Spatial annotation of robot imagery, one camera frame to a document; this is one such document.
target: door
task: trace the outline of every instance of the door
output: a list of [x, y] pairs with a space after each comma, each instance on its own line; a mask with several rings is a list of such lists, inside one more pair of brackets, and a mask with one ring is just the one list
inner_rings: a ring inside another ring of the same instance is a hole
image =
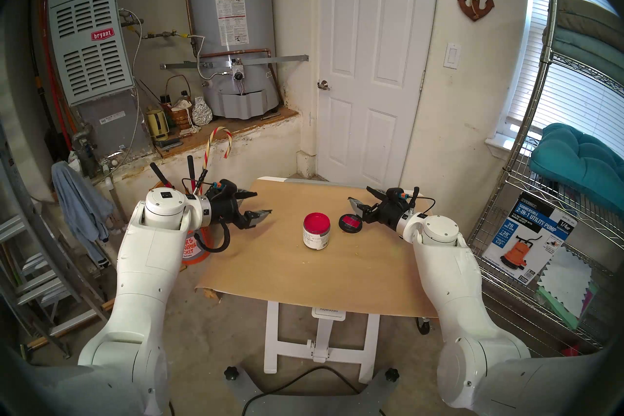
[[436, 0], [321, 0], [318, 173], [398, 186]]

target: red jar lid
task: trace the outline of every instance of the red jar lid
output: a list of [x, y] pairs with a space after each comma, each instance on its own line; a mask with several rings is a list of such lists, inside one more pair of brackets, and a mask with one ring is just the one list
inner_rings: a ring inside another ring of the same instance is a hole
[[312, 234], [324, 234], [330, 230], [330, 219], [323, 213], [310, 213], [303, 220], [303, 227]]

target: light switch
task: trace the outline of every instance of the light switch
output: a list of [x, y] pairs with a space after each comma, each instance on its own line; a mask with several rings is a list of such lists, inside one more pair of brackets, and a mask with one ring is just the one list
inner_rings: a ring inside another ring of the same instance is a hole
[[446, 44], [446, 55], [444, 56], [444, 66], [457, 68], [459, 66], [459, 55], [462, 47], [457, 44]]

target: window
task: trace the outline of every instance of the window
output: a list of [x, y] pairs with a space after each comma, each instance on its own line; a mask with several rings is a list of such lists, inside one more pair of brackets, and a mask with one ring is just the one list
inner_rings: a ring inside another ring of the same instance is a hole
[[[587, 0], [615, 13], [606, 0]], [[505, 134], [514, 137], [531, 97], [546, 27], [548, 0], [533, 0], [527, 49]], [[624, 157], [624, 98], [602, 84], [559, 65], [551, 65], [531, 131], [562, 122], [593, 135]]]

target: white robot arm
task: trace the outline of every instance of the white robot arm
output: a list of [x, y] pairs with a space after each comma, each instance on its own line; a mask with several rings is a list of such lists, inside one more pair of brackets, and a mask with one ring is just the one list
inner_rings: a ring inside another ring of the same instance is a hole
[[160, 415], [169, 402], [162, 328], [187, 232], [221, 224], [223, 244], [209, 251], [223, 251], [230, 239], [227, 223], [252, 228], [270, 213], [238, 212], [238, 202], [254, 195], [221, 180], [206, 196], [156, 188], [134, 209], [117, 258], [112, 314], [82, 349], [78, 365], [116, 371], [118, 384], [136, 389], [141, 401], [137, 414]]
[[601, 353], [531, 358], [527, 346], [496, 326], [481, 293], [481, 270], [457, 224], [415, 211], [400, 188], [368, 188], [380, 204], [350, 198], [367, 223], [379, 221], [414, 245], [420, 281], [440, 320], [444, 347], [438, 362], [438, 391], [451, 407], [480, 415], [554, 415], [568, 404]]

